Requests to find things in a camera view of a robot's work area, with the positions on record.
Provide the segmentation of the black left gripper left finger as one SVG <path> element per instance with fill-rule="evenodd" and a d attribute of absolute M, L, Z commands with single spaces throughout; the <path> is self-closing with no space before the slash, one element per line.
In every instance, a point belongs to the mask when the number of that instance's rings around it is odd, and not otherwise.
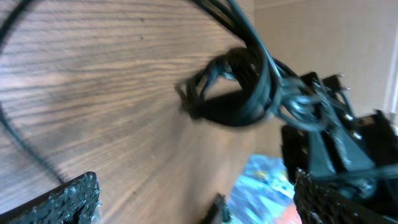
<path fill-rule="evenodd" d="M 94 172 L 85 172 L 58 187 L 1 214 L 1 224 L 90 224 L 100 204 Z"/>

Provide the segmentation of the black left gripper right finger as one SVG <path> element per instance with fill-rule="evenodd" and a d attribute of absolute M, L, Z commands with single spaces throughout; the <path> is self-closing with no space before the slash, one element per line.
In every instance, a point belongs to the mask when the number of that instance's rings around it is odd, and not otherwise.
<path fill-rule="evenodd" d="M 294 203 L 302 223 L 396 224 L 397 219 L 380 215 L 348 198 L 299 169 Z"/>

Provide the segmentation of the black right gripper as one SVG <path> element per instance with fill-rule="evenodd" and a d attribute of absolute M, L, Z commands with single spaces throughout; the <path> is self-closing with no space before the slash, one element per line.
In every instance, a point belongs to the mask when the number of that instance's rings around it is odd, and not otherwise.
<path fill-rule="evenodd" d="M 397 136 L 380 110 L 357 117 L 339 75 L 280 78 L 282 155 L 288 180 L 300 174 L 349 199 L 397 198 Z"/>

